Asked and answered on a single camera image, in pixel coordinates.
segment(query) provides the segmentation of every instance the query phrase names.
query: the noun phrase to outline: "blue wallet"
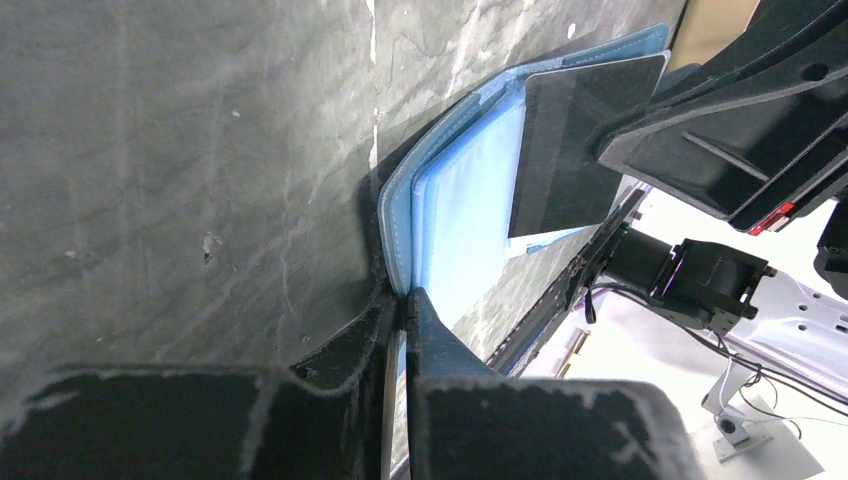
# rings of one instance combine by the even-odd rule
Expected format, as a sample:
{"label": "blue wallet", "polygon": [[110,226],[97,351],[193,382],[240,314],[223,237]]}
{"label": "blue wallet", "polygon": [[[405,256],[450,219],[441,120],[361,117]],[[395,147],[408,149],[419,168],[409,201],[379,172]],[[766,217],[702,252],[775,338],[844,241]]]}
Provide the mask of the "blue wallet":
{"label": "blue wallet", "polygon": [[380,234],[395,293],[405,297],[411,288],[424,287],[451,328],[500,277],[508,256],[527,77],[656,54],[668,31],[658,25],[589,50],[507,69],[447,112],[380,192]]}

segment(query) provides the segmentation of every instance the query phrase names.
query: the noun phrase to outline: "round hole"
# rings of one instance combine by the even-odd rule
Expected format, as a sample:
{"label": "round hole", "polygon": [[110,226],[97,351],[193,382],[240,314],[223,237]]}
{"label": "round hole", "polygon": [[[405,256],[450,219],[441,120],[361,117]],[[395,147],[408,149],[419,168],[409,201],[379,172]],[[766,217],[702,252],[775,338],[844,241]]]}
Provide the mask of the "round hole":
{"label": "round hole", "polygon": [[814,63],[807,65],[801,70],[801,80],[805,82],[820,82],[827,76],[830,69],[823,63]]}
{"label": "round hole", "polygon": [[724,433],[733,433],[736,431],[736,425],[734,425],[730,420],[722,420],[719,422],[718,426]]}

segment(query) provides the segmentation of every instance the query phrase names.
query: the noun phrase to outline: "open wallet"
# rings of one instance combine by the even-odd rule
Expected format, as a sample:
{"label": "open wallet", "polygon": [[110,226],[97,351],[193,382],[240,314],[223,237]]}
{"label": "open wallet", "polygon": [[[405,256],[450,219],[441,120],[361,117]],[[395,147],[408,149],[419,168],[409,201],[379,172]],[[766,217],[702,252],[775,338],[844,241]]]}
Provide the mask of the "open wallet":
{"label": "open wallet", "polygon": [[[599,178],[594,187],[580,171],[607,174],[591,161],[591,143],[609,122],[648,103],[668,61],[668,32],[657,25],[509,68],[446,112],[380,192],[380,233],[395,293],[405,298],[424,288],[451,328],[510,257],[603,221],[621,175],[608,171],[612,180]],[[599,188],[609,189],[609,198]],[[600,218],[586,216],[592,208],[585,199],[600,208]]]}

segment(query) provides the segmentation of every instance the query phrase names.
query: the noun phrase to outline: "gray table surface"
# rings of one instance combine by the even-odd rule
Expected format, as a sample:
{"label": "gray table surface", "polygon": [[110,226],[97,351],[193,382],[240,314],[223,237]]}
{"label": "gray table surface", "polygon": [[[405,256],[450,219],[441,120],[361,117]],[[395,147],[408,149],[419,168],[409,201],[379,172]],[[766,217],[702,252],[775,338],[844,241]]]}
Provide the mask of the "gray table surface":
{"label": "gray table surface", "polygon": [[[7,0],[0,401],[68,362],[302,357],[375,294],[376,195],[416,132],[683,3]],[[456,332],[488,355],[588,233],[510,261]]]}

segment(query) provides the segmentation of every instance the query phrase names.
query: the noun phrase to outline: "white floor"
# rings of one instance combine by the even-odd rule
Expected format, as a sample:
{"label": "white floor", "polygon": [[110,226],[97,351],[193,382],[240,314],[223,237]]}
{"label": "white floor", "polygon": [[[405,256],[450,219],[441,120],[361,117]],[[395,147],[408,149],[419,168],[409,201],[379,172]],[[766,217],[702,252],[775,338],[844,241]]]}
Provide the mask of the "white floor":
{"label": "white floor", "polygon": [[[642,208],[644,216],[636,228],[671,245],[687,237],[730,245],[768,259],[775,268],[835,297],[812,267],[815,245],[832,208],[832,204],[826,205],[779,234],[764,233],[754,238],[661,192],[653,192]],[[569,317],[525,375],[550,376],[575,328],[585,328],[582,313]],[[692,435],[702,469],[711,480],[810,478],[793,471],[793,466],[804,463],[801,461],[804,449],[794,440],[794,427],[781,422],[763,424],[775,436],[771,445],[762,446],[763,451],[718,464],[712,442],[720,435],[712,415],[700,403],[726,367],[725,359],[695,343],[664,319],[626,299],[609,296],[598,309],[598,323],[573,362],[569,377],[631,379],[660,387],[678,407]],[[778,391],[775,412],[780,415],[848,423],[848,418],[832,414],[787,388],[779,387]],[[769,406],[774,401],[774,392],[765,382],[746,391],[749,399],[757,395]],[[798,423],[803,429],[801,444],[825,469],[812,478],[848,478],[848,463],[844,461],[848,427],[813,420],[798,420]]]}

